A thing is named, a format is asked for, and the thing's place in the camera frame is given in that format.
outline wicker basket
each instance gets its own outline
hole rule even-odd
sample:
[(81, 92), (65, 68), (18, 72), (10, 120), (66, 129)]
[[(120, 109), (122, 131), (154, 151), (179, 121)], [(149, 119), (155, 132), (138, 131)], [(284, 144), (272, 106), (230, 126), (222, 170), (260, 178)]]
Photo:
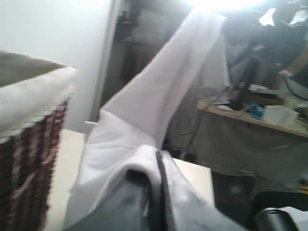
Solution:
[(0, 231), (44, 228), (75, 73), (0, 51)]

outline desk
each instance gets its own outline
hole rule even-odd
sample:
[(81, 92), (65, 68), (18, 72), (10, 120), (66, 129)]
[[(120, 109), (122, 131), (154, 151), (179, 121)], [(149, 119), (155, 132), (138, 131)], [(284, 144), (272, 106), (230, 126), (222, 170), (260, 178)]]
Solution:
[[(83, 146), (84, 134), (65, 129), (62, 131), (61, 148), (49, 196), (47, 226), (44, 231), (62, 230), (69, 190), (77, 177)], [(214, 206), (211, 170), (176, 159), (175, 162), (190, 184)]]
[[(205, 107), (206, 107), (206, 102), (204, 100), (198, 100), (197, 109), (203, 110)], [(263, 127), (272, 128), (278, 131), (290, 133), (290, 134), (297, 135), (300, 137), (308, 138), (307, 128), (298, 122), (294, 123), (293, 125), (289, 127), (276, 126), (276, 125), (272, 125), (262, 120), (254, 119), (247, 112), (239, 114), (239, 112), (237, 111), (224, 111), (224, 110), (219, 109), (218, 106), (216, 105), (209, 106), (209, 108), (206, 111), (217, 114), (217, 115), (248, 122), (251, 124), (257, 124)]]

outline white table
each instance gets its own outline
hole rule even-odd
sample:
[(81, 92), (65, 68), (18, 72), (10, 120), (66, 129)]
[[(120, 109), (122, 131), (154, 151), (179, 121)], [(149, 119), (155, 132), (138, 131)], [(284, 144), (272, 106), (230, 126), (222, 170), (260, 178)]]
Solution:
[[(77, 177), (83, 145), (84, 134), (63, 130), (53, 187), (49, 196), (51, 207), (44, 231), (62, 230), (69, 190)], [(214, 206), (211, 170), (181, 160), (175, 159), (175, 162), (191, 185)]]

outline lace trim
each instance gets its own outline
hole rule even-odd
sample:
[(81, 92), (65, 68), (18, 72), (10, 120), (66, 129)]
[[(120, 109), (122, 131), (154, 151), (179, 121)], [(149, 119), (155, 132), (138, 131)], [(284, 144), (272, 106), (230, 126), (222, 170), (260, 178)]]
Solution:
[(46, 103), (40, 110), (31, 114), (27, 119), (16, 123), (12, 127), (0, 132), (0, 144), (5, 143), (11, 137), (19, 135), (26, 128), (33, 126), (35, 123), (42, 121), (46, 116), (49, 116), (55, 111), (59, 105), (67, 101), (74, 94), (74, 87), (69, 86), (58, 94), (51, 102)]

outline blue object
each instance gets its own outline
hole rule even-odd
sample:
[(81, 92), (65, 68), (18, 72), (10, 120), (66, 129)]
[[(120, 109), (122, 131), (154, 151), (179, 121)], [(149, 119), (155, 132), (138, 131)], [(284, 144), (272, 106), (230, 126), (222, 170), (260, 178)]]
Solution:
[(250, 103), (251, 117), (255, 119), (261, 119), (263, 117), (265, 108), (258, 103)]

